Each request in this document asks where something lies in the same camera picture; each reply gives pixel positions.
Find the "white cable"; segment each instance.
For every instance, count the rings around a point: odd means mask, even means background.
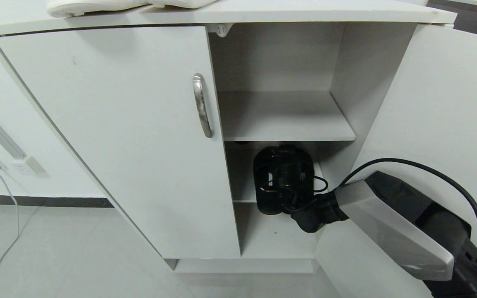
[[[5,251],[5,253],[3,253],[3,255],[1,256],[1,258],[0,258],[0,264],[1,264],[1,261],[2,261],[3,258],[6,256],[7,252],[12,248],[12,246],[14,245],[14,243],[16,243],[17,239],[19,238],[19,213],[18,213],[17,201],[16,201],[16,199],[14,198],[14,196],[12,195],[10,189],[8,188],[7,183],[5,182],[5,179],[3,179],[3,177],[1,176],[1,174],[0,174],[0,179],[1,179],[1,181],[3,182],[3,184],[5,185],[5,188],[7,189],[8,194],[10,195],[10,198],[12,198],[12,200],[14,201],[14,204],[16,205],[16,222],[17,222],[17,235],[16,235],[16,239],[14,239],[14,241],[12,242],[12,244],[8,247],[8,249]]]

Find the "black power cord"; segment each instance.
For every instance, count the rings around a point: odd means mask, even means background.
[[[319,177],[319,176],[314,176],[314,179],[318,179],[319,181],[323,181],[323,183],[325,183],[325,187],[323,187],[322,189],[318,189],[318,190],[314,189],[314,192],[326,191],[327,188],[329,188],[329,183],[327,182],[327,180],[325,180],[325,179],[323,179],[322,177]]]
[[[459,185],[459,183],[457,183],[456,181],[453,181],[452,178],[448,177],[447,175],[437,170],[434,170],[433,168],[430,168],[429,166],[425,166],[424,164],[420,164],[420,163],[409,161],[409,160],[396,159],[396,158],[383,158],[383,159],[376,159],[376,160],[366,162],[362,166],[358,167],[356,170],[352,171],[352,173],[350,173],[347,177],[345,177],[345,179],[341,181],[340,185],[337,188],[340,188],[343,185],[345,185],[356,173],[360,172],[364,168],[367,168],[368,166],[371,166],[373,164],[380,163],[380,162],[396,162],[401,164],[407,164],[409,166],[420,168],[426,172],[432,173],[435,176],[443,179],[448,184],[452,185],[455,189],[457,189],[467,199],[472,209],[474,210],[474,213],[476,215],[476,220],[477,220],[477,203],[474,200],[474,198],[461,185]]]

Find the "black cable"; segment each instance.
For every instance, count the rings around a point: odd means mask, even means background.
[[[272,183],[273,182],[273,179],[270,180],[270,181],[266,181],[265,183],[261,184],[259,186],[260,190],[261,191],[265,191],[265,192],[278,192],[278,190],[271,190],[271,189],[266,189],[266,185],[268,185],[269,183]]]
[[[318,179],[320,181],[323,181],[323,183],[325,183],[324,188],[319,189],[319,190],[314,190],[314,192],[322,192],[322,191],[327,190],[327,188],[329,188],[329,183],[327,182],[327,180],[325,180],[325,179],[323,179],[322,177],[319,177],[319,176],[314,176],[314,179]]]
[[[457,189],[467,199],[472,209],[474,210],[474,213],[476,215],[476,220],[477,220],[477,203],[474,200],[474,198],[461,185],[459,185],[456,181],[453,181],[452,178],[448,177],[447,175],[437,170],[434,170],[433,168],[430,168],[429,166],[425,166],[424,164],[420,164],[420,163],[409,161],[409,160],[396,159],[396,158],[383,158],[383,159],[376,159],[376,160],[366,162],[360,167],[358,167],[356,170],[352,171],[352,173],[350,173],[345,179],[343,179],[343,181],[341,181],[340,185],[337,188],[340,188],[343,185],[345,185],[347,181],[349,181],[356,173],[360,172],[364,168],[367,168],[368,166],[371,166],[372,164],[376,164],[380,162],[396,162],[396,163],[407,164],[409,166],[420,168],[426,172],[432,173],[435,176],[443,179],[448,184],[452,185],[455,189]]]

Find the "black object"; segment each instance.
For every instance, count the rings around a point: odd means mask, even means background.
[[[314,164],[294,145],[266,147],[253,160],[259,211],[274,215],[309,203],[314,197]]]
[[[349,218],[339,208],[333,192],[315,195],[314,200],[307,206],[293,211],[290,217],[307,233],[315,233],[325,224]]]

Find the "cabinet door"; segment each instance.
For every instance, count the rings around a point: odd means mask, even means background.
[[[240,256],[205,27],[2,36],[0,48],[164,258]],[[200,124],[197,73],[212,138]]]
[[[419,25],[395,74],[354,168],[385,157],[435,168],[477,201],[477,35]],[[431,174],[378,164],[468,221],[477,244],[472,209],[458,192]],[[351,221],[327,225],[316,257],[342,297],[431,297]]]

